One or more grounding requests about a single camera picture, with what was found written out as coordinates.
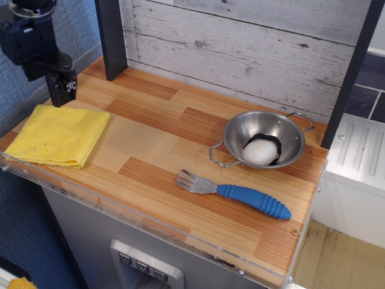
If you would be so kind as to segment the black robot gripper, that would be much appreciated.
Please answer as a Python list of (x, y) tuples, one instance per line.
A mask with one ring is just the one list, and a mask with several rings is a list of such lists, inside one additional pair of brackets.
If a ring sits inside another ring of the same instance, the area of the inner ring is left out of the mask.
[(52, 105), (61, 107), (76, 99), (77, 76), (69, 55), (58, 49), (50, 16), (19, 17), (1, 14), (1, 49), (28, 81), (46, 76)]

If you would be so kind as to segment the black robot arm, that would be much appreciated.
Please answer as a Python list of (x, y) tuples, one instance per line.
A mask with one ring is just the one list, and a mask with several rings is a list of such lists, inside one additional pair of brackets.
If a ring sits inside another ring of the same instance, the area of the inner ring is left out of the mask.
[(10, 1), (1, 6), (1, 49), (21, 66), (28, 81), (45, 77), (52, 105), (76, 99), (77, 76), (72, 58), (55, 37), (56, 1)]

